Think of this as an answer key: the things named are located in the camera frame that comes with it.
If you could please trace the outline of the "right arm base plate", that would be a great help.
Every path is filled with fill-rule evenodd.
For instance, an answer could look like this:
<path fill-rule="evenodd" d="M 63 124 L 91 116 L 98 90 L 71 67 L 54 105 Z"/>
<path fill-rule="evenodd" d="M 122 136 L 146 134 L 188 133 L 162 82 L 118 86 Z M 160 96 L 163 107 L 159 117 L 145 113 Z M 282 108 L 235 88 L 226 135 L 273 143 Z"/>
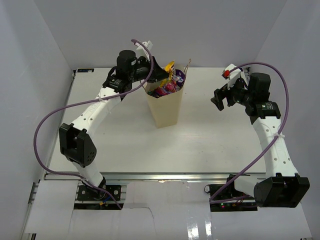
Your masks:
<path fill-rule="evenodd" d="M 223 184 L 207 184 L 204 187 L 204 192 L 212 196 L 216 191 L 218 191 Z M 217 196 L 215 196 L 212 200 L 218 201 L 218 200 L 225 200 L 225 199 L 234 199 L 245 196 L 245 200 L 253 200 L 254 198 L 252 196 L 247 195 L 244 192 L 238 191 L 235 189 L 233 185 L 229 185 L 225 189 L 223 189 Z"/>

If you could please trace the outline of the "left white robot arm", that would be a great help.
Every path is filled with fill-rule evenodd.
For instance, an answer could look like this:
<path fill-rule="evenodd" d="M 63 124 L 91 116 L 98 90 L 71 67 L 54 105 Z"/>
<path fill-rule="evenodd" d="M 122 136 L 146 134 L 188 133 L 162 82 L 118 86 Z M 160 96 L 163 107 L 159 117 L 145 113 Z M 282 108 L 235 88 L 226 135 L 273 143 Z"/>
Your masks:
<path fill-rule="evenodd" d="M 169 77 L 155 58 L 137 57 L 132 50 L 122 50 L 116 59 L 116 66 L 109 71 L 96 97 L 96 102 L 70 124 L 59 127 L 59 148 L 83 177 L 88 193 L 99 200 L 105 196 L 106 180 L 99 172 L 94 159 L 97 155 L 92 140 L 94 133 L 111 110 L 132 90 L 132 84 L 146 80 L 157 83 Z"/>

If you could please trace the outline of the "yellow snack pack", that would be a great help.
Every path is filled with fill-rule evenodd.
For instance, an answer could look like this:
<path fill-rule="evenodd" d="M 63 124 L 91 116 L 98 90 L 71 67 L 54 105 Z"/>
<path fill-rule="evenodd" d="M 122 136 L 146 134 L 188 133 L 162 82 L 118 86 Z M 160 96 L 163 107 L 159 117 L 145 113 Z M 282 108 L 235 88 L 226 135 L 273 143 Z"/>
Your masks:
<path fill-rule="evenodd" d="M 167 79 L 165 80 L 165 83 L 168 83 L 172 80 L 172 76 L 173 76 L 173 73 L 174 73 L 174 70 L 175 70 L 175 61 L 171 61 L 169 62 L 165 67 L 164 67 L 164 70 L 168 73 L 168 77 Z"/>

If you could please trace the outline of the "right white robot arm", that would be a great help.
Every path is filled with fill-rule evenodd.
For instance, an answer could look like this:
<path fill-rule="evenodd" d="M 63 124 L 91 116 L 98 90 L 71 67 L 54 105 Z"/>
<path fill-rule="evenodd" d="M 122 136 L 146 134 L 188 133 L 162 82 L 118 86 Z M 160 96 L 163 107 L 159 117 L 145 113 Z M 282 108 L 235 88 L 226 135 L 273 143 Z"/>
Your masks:
<path fill-rule="evenodd" d="M 251 125 L 255 130 L 265 162 L 265 176 L 259 180 L 253 175 L 241 173 L 230 175 L 227 186 L 221 187 L 211 196 L 211 202 L 221 203 L 222 191 L 236 200 L 243 194 L 252 197 L 258 207 L 295 208 L 310 188 L 307 177 L 299 175 L 295 168 L 281 133 L 285 120 L 277 103 L 270 101 L 271 78 L 265 73 L 252 73 L 249 83 L 236 74 L 233 86 L 225 84 L 214 91 L 211 99 L 217 108 L 224 109 L 223 100 L 229 107 L 240 104 L 245 107 Z"/>

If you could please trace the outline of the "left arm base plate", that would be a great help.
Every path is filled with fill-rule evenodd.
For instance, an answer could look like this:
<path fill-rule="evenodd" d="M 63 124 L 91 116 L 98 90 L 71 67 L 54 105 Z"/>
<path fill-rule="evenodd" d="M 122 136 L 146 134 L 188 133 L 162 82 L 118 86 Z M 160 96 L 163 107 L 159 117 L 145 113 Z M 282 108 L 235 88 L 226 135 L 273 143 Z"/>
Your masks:
<path fill-rule="evenodd" d="M 105 190 L 108 191 L 116 201 L 121 199 L 121 185 L 106 185 Z M 78 186 L 78 192 L 76 199 L 78 201 L 104 201 L 112 200 L 112 198 L 103 191 L 98 191 L 95 188 L 91 188 L 85 184 Z"/>

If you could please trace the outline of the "purple pink gummy bag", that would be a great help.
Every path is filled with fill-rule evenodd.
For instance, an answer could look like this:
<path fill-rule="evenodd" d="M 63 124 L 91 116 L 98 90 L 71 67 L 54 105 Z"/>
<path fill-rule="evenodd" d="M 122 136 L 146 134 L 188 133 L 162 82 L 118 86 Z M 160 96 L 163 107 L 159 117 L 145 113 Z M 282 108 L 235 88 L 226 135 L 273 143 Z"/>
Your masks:
<path fill-rule="evenodd" d="M 172 75 L 170 82 L 161 83 L 160 86 L 156 87 L 153 91 L 162 93 L 163 96 L 176 93 L 182 89 L 186 80 L 186 74 L 181 70 L 175 70 Z"/>

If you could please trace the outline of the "beige paper bag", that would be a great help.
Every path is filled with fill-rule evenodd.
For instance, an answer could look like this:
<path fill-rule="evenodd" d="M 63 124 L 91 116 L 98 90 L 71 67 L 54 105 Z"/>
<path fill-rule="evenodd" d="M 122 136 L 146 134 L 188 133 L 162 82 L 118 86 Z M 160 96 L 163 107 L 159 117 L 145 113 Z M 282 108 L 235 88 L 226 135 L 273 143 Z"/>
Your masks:
<path fill-rule="evenodd" d="M 187 64 L 186 66 L 182 66 L 180 64 L 174 63 L 174 71 L 180 70 L 185 73 L 185 82 L 189 66 L 189 64 Z M 160 98 L 155 98 L 147 94 L 147 92 L 154 90 L 155 88 L 159 87 L 161 83 L 164 83 L 164 80 L 156 83 L 147 83 L 144 89 L 146 93 L 147 103 L 157 128 L 164 128 L 177 124 L 181 108 L 182 96 L 184 93 L 183 86 L 180 91 L 162 96 Z"/>

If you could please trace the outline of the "dark blue snack bag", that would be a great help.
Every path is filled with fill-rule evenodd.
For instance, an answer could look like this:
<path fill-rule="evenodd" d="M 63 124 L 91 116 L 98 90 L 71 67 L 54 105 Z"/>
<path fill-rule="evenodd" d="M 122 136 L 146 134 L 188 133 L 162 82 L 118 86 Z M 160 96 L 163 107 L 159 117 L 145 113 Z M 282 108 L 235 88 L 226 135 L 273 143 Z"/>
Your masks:
<path fill-rule="evenodd" d="M 148 91 L 147 94 L 148 94 L 149 96 L 154 97 L 154 98 L 157 98 L 157 99 L 160 98 L 160 97 L 162 97 L 162 96 L 164 96 L 162 92 L 157 92 L 157 91 L 154 91 L 154 90 Z"/>

